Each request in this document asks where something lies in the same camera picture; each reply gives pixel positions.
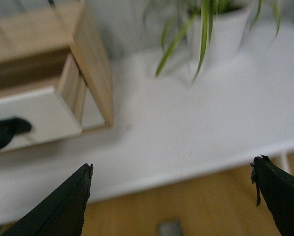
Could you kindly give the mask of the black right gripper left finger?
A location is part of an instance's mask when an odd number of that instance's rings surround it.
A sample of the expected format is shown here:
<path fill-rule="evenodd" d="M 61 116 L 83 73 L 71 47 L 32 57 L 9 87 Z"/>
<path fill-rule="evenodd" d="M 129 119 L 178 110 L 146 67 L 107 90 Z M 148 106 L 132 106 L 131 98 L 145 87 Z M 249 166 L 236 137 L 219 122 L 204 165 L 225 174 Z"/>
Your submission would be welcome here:
<path fill-rule="evenodd" d="M 79 236 L 90 197 L 93 164 L 84 164 L 3 236 Z"/>

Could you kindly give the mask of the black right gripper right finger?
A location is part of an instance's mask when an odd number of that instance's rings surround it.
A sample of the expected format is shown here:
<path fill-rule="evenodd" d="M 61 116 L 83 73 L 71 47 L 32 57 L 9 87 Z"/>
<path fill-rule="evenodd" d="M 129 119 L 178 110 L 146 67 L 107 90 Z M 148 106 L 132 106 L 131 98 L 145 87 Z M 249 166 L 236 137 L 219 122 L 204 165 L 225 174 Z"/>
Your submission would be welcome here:
<path fill-rule="evenodd" d="M 251 163 L 251 181 L 256 185 L 257 205 L 265 200 L 282 236 L 294 236 L 294 176 L 261 155 Z"/>

